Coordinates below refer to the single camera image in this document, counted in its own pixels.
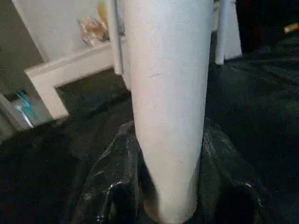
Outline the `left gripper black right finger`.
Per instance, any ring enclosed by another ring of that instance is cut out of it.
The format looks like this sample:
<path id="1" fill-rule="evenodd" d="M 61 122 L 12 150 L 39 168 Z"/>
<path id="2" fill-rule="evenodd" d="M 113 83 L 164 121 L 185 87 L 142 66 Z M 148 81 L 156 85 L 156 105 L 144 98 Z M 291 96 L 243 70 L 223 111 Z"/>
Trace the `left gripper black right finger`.
<path id="1" fill-rule="evenodd" d="M 213 120 L 204 121 L 198 195 L 207 224 L 258 224 L 264 187 Z"/>

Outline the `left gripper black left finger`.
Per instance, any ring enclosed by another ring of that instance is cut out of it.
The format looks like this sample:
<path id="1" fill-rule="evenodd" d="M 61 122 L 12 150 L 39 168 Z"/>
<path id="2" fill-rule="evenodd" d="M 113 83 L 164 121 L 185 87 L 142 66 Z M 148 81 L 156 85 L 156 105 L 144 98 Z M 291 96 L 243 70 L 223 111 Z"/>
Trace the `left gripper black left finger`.
<path id="1" fill-rule="evenodd" d="M 148 178 L 134 122 L 127 122 L 89 172 L 70 223 L 153 223 L 143 205 Z"/>

